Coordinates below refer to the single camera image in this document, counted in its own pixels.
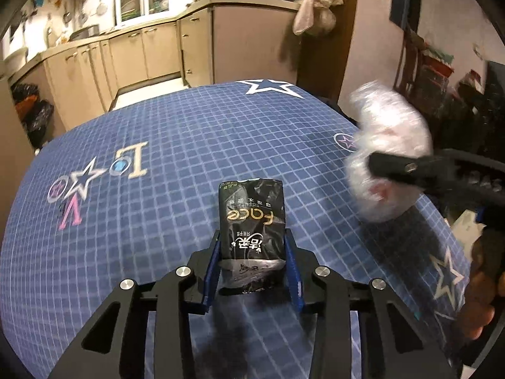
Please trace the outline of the person right hand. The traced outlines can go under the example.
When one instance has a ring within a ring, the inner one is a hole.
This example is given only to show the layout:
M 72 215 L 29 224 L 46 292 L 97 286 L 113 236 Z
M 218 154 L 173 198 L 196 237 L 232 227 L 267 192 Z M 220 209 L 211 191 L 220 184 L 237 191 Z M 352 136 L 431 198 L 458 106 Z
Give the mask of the person right hand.
M 472 263 L 470 276 L 464 293 L 465 304 L 461 307 L 456 327 L 464 341 L 473 341 L 480 337 L 484 327 L 488 326 L 495 316 L 496 309 L 491 304 L 498 295 L 504 297 L 504 274 L 498 281 L 484 272 L 483 242 L 487 234 L 494 235 L 488 227 L 483 228 L 480 237 L 472 245 Z

